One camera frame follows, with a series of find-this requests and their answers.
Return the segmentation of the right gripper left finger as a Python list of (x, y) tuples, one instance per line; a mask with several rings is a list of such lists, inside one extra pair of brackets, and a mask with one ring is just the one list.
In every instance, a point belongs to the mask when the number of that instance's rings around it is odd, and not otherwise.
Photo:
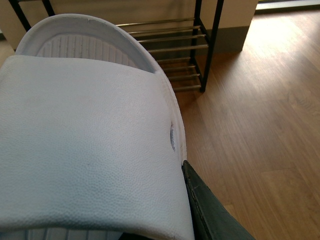
[(119, 240), (150, 240), (150, 239), (148, 237), (145, 237), (145, 236), (124, 232), (119, 237)]

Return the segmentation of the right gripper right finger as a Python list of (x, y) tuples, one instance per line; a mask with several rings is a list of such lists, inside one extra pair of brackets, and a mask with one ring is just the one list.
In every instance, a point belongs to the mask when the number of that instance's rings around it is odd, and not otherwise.
[(182, 164), (196, 240), (253, 240), (254, 237), (226, 210), (191, 164)]

